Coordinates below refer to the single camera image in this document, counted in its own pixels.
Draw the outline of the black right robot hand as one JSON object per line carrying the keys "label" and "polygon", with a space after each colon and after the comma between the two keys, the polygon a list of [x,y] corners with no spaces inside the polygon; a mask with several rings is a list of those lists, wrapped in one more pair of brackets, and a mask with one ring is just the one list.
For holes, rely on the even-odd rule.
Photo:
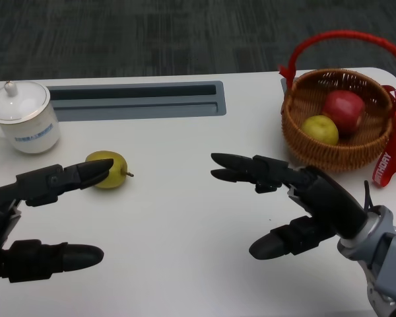
{"label": "black right robot hand", "polygon": [[289,198],[309,215],[275,228],[249,248],[257,260],[298,255],[335,235],[354,238],[368,221],[368,212],[343,187],[322,170],[307,166],[293,169],[283,160],[255,155],[213,153],[220,165],[211,174],[226,182],[249,182],[259,194],[286,186]]}

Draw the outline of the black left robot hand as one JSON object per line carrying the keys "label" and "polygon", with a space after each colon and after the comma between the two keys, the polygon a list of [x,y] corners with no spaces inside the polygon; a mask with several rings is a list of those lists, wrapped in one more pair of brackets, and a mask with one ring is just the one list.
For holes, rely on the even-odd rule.
{"label": "black left robot hand", "polygon": [[19,174],[15,183],[0,187],[0,278],[11,283],[44,280],[54,273],[86,269],[103,260],[104,252],[90,245],[49,245],[38,239],[16,241],[8,250],[3,245],[21,217],[21,202],[31,207],[55,203],[66,192],[103,181],[113,164],[111,158],[66,168],[55,164]]}

